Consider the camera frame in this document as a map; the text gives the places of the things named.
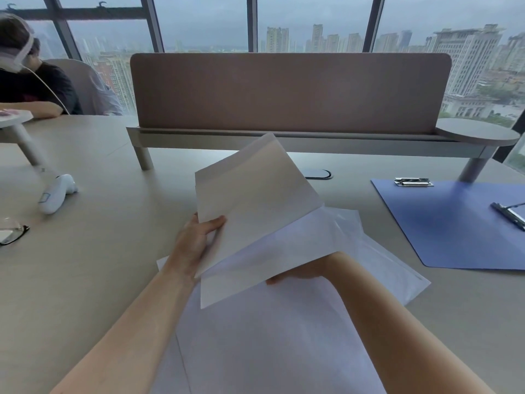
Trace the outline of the person's left hand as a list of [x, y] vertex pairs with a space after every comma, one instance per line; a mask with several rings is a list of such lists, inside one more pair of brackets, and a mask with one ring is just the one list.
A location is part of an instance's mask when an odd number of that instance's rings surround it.
[[200, 235], [200, 223], [198, 213], [194, 213], [178, 233], [164, 270], [196, 280], [197, 269], [207, 247], [207, 236]]

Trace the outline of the person's right hand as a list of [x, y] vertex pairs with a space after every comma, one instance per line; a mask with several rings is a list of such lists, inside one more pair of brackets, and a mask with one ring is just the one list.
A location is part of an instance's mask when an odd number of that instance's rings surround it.
[[292, 268], [283, 273], [279, 273], [265, 281], [267, 285], [277, 284], [286, 278], [298, 278], [298, 279], [313, 279], [318, 277], [326, 277], [330, 269], [330, 265], [333, 262], [338, 262], [340, 259], [344, 259], [346, 254], [341, 251], [331, 253], [327, 256], [315, 259], [311, 262]]

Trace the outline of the person's left forearm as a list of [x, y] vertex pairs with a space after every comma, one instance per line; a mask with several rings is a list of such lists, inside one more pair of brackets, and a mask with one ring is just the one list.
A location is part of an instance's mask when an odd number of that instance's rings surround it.
[[165, 265], [49, 394], [148, 394], [193, 276]]

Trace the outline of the person's right forearm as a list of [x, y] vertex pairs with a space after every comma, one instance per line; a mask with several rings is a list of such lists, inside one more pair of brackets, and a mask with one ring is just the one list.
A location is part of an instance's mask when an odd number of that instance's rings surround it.
[[336, 289], [387, 394], [495, 394], [348, 255], [325, 277]]

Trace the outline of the large white paper sheet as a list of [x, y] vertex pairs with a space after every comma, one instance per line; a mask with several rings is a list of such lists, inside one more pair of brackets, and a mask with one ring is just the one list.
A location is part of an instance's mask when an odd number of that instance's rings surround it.
[[386, 394], [324, 278], [258, 284], [207, 308], [197, 284], [149, 394]]

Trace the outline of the brown desk divider panel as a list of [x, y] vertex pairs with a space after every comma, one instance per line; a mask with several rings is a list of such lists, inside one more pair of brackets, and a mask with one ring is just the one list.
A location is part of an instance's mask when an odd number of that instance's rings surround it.
[[446, 53], [136, 53], [139, 125], [154, 129], [428, 134]]

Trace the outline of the white handheld controller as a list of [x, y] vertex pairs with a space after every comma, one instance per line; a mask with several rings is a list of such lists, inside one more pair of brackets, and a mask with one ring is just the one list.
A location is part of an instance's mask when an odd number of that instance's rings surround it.
[[57, 176], [43, 191], [38, 201], [39, 209], [45, 215], [54, 214], [62, 207], [66, 197], [77, 192], [78, 187], [70, 174]]

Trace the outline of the blue clipboard folder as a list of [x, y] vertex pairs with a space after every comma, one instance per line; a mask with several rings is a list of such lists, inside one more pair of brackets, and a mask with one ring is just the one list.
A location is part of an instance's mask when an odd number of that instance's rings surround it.
[[525, 202], [525, 184], [371, 181], [425, 266], [525, 271], [525, 231], [491, 206]]

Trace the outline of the grey office chair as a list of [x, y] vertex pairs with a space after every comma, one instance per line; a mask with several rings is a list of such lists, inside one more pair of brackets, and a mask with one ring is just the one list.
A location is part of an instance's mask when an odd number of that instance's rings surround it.
[[122, 116], [124, 110], [115, 92], [95, 69], [74, 59], [48, 59], [71, 80], [84, 115]]

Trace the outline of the black framed glasses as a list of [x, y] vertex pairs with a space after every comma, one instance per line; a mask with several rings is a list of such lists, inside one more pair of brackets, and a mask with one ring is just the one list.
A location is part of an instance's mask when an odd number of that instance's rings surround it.
[[22, 238], [30, 230], [14, 218], [0, 218], [0, 247], [12, 244]]

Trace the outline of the white desk shelf riser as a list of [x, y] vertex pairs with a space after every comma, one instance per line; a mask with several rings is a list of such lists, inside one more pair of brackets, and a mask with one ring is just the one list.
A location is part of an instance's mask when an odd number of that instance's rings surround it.
[[45, 161], [24, 127], [34, 117], [30, 111], [16, 111], [18, 116], [0, 117], [0, 144], [17, 145], [32, 166], [43, 167]]

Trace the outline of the black metal clip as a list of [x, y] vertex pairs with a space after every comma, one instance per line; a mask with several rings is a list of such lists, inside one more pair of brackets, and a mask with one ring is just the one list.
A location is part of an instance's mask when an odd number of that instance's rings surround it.
[[490, 204], [492, 209], [501, 214], [505, 219], [514, 224], [521, 231], [525, 231], [525, 218], [514, 211], [514, 209], [524, 205], [525, 202], [510, 206], [504, 206], [496, 202]]

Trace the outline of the beige desk shelf riser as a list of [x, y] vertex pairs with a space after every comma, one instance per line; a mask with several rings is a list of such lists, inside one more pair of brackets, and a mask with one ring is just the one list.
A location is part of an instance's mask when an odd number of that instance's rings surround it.
[[[139, 165], [154, 168], [149, 148], [238, 151], [266, 131], [127, 127]], [[515, 145], [520, 134], [492, 123], [439, 118], [430, 134], [275, 132], [287, 152], [404, 157], [468, 158], [459, 180], [472, 183], [500, 147]]]

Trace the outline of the white headset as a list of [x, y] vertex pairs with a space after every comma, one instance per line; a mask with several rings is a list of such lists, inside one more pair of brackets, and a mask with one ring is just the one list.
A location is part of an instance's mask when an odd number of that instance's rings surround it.
[[7, 21], [8, 19], [14, 19], [20, 23], [27, 34], [25, 41], [20, 46], [0, 45], [0, 70], [19, 73], [25, 69], [24, 62], [29, 55], [34, 45], [34, 32], [27, 22], [18, 17], [17, 15], [10, 13], [0, 13], [0, 23]]

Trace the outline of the dark window frame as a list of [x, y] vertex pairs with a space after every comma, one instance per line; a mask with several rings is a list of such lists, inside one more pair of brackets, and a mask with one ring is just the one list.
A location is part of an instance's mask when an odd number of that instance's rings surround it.
[[45, 56], [103, 51], [422, 52], [438, 30], [496, 24], [477, 83], [494, 111], [525, 108], [525, 0], [0, 0], [29, 20]]

